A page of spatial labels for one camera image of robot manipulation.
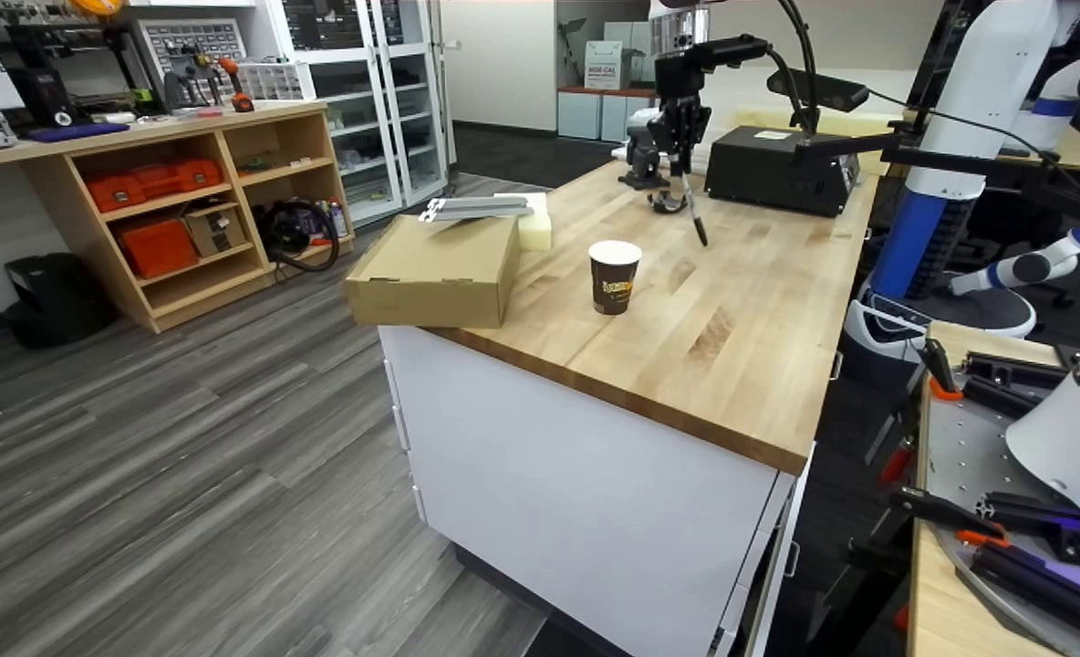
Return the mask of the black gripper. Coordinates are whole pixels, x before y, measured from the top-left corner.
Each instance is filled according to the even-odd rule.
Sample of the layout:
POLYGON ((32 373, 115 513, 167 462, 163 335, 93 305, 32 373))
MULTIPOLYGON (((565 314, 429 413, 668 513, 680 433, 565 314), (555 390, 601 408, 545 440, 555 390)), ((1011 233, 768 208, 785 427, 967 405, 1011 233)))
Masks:
POLYGON ((656 107, 662 120, 654 127, 656 147, 668 155, 668 176, 683 176, 683 155, 688 154, 688 170, 703 176, 712 141, 707 141, 707 116, 712 108, 702 102, 703 75, 714 73, 721 64, 736 68, 750 57, 769 54, 769 45, 742 34, 742 37, 722 37, 722 39, 703 39, 703 45, 688 45, 680 50, 666 50, 656 57, 656 107))

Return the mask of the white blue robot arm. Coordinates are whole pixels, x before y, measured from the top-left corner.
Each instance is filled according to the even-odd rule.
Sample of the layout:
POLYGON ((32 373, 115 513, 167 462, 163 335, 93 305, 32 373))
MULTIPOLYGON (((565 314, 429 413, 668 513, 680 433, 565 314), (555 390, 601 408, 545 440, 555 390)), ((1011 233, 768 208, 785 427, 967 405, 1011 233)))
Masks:
POLYGON ((992 0, 982 7, 961 37, 932 120, 914 147, 898 130, 817 141, 812 135, 817 127, 813 54, 804 54, 804 84, 785 73, 796 120, 812 135, 796 147, 801 161, 881 150, 890 163, 909 169, 890 233, 847 314, 847 335, 859 345, 909 357, 928 342, 932 316, 921 298, 938 282, 992 176, 1011 176, 1034 199, 1073 210, 1077 226, 1048 247, 958 273, 947 293, 1023 311, 1023 320, 1004 332, 1025 335, 1038 311, 1018 298, 1018 287, 1077 265, 1080 186, 1067 182, 1059 155, 1038 147, 1038 135, 1061 130, 1073 96, 1054 84, 1028 96, 1048 50, 1067 45, 1077 22, 1080 0, 992 0))

